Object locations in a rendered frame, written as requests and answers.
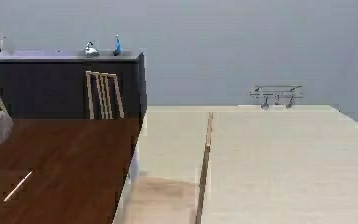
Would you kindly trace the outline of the blue spray bottle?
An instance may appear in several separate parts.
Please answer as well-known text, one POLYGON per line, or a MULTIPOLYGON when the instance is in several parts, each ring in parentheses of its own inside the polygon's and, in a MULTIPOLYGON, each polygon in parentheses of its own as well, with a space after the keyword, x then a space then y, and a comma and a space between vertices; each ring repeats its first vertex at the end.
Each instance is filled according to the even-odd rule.
POLYGON ((113 55, 118 56, 122 52, 119 35, 115 35, 115 39, 116 39, 116 43, 115 43, 115 50, 113 51, 113 55))

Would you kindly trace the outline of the dark kitchen counter cabinet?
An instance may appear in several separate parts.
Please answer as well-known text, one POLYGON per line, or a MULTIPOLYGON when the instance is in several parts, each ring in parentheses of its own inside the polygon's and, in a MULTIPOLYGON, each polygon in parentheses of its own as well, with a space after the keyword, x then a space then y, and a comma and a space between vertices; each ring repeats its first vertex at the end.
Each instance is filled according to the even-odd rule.
POLYGON ((101 50, 0 52, 0 96, 14 119, 88 119, 100 117, 96 81, 87 94, 86 73, 115 74, 124 116, 140 118, 147 110, 145 55, 125 50, 116 56, 101 50))

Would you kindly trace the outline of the pale wooden stick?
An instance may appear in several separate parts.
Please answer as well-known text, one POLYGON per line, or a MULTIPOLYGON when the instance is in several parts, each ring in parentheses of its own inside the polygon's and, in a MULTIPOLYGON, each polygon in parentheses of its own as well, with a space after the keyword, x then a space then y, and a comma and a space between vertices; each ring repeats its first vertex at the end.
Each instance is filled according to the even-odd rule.
POLYGON ((14 186, 14 188, 7 194, 4 198, 3 202, 9 201, 13 195, 20 189, 20 187, 27 181, 27 179, 33 174, 34 170, 30 170, 26 173, 24 177, 20 179, 20 181, 14 186))

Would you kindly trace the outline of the grey low rack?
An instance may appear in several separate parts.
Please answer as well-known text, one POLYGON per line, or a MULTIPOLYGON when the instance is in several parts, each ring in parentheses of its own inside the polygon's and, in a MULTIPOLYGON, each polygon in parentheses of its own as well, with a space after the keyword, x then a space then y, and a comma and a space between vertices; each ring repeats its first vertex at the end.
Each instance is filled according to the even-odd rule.
POLYGON ((288 99, 287 109, 291 109, 296 99, 302 99, 302 85, 256 85, 249 95, 256 99, 263 99, 260 104, 262 110, 268 110, 269 100, 274 99, 275 105, 280 104, 281 99, 288 99))

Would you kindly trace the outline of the brown wooden table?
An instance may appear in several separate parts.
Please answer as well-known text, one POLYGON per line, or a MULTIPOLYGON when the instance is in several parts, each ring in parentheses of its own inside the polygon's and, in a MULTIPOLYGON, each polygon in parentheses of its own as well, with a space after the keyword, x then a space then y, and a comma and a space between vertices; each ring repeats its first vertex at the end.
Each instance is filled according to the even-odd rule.
POLYGON ((112 224, 139 133, 138 118, 16 120, 0 144, 0 224, 112 224))

